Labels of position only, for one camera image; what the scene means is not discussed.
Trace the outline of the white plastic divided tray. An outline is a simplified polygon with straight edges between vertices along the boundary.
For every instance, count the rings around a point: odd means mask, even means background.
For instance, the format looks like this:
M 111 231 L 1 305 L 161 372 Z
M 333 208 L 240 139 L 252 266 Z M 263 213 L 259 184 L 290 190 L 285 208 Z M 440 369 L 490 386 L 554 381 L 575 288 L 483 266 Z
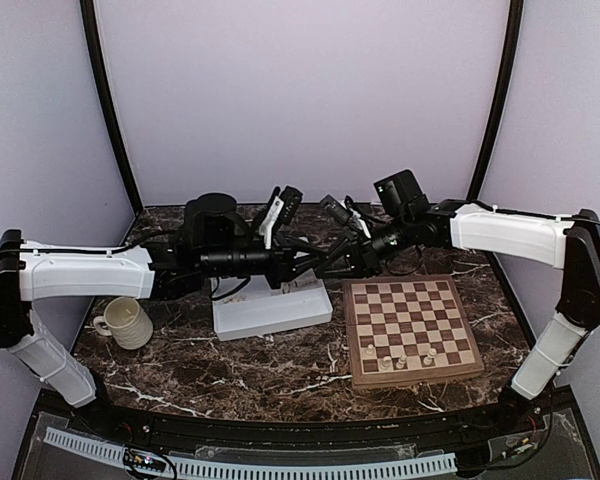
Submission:
M 249 284 L 268 282 L 255 276 Z M 226 280 L 219 299 L 212 302 L 213 327 L 221 341 L 230 341 L 305 328 L 331 321 L 333 306 L 319 279 L 317 288 L 256 300 L 222 303 L 222 300 L 244 289 L 239 282 Z

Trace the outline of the wooden chess board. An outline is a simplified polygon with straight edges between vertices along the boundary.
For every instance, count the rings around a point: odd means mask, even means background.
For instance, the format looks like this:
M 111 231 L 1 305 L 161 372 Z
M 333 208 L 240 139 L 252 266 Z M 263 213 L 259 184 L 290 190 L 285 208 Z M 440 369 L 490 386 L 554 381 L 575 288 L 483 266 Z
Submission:
M 375 277 L 345 281 L 343 308 L 352 387 L 357 390 L 443 383 L 484 372 L 475 337 L 449 275 Z M 373 344 L 373 358 L 364 348 Z M 437 350 L 431 365 L 423 359 Z M 407 355 L 406 368 L 395 363 Z M 392 368 L 381 371 L 390 356 Z

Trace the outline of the white chess piece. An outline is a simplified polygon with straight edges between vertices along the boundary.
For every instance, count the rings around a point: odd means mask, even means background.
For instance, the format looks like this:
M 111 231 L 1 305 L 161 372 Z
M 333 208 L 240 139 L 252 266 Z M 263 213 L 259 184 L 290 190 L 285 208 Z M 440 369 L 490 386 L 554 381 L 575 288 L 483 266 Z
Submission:
M 406 368 L 407 355 L 402 354 L 395 363 L 396 370 L 404 370 Z
M 437 350 L 435 348 L 430 348 L 428 353 L 426 354 L 425 358 L 423 359 L 423 364 L 424 365 L 431 365 L 437 355 Z

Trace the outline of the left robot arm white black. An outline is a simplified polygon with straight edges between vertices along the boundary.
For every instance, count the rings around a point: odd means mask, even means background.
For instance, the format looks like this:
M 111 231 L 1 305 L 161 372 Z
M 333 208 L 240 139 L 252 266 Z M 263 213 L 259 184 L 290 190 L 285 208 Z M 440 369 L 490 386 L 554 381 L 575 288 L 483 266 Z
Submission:
M 56 297 L 118 296 L 174 300 L 200 290 L 206 279 L 264 277 L 278 288 L 325 259 L 324 251 L 288 236 L 301 202 L 292 188 L 272 196 L 252 222 L 227 194 L 189 201 L 181 225 L 150 233 L 124 247 L 61 247 L 26 241 L 17 229 L 0 239 L 0 349 L 16 356 L 61 394 L 100 436 L 121 427 L 104 385 L 46 329 L 34 302 Z

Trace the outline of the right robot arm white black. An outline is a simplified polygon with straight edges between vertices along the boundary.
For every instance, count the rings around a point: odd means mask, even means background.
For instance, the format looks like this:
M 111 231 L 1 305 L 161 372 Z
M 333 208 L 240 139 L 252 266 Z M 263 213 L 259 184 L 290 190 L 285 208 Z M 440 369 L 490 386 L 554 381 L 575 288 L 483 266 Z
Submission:
M 548 214 L 507 209 L 479 200 L 428 200 L 415 175 L 403 170 L 374 185 L 387 220 L 363 227 L 350 200 L 325 196 L 321 207 L 345 229 L 316 269 L 323 278 L 368 278 L 382 262 L 411 247 L 476 251 L 498 260 L 546 270 L 555 304 L 531 352 L 512 376 L 512 394 L 490 413 L 501 434 L 529 416 L 530 401 L 573 360 L 600 325 L 600 219 L 588 209 Z

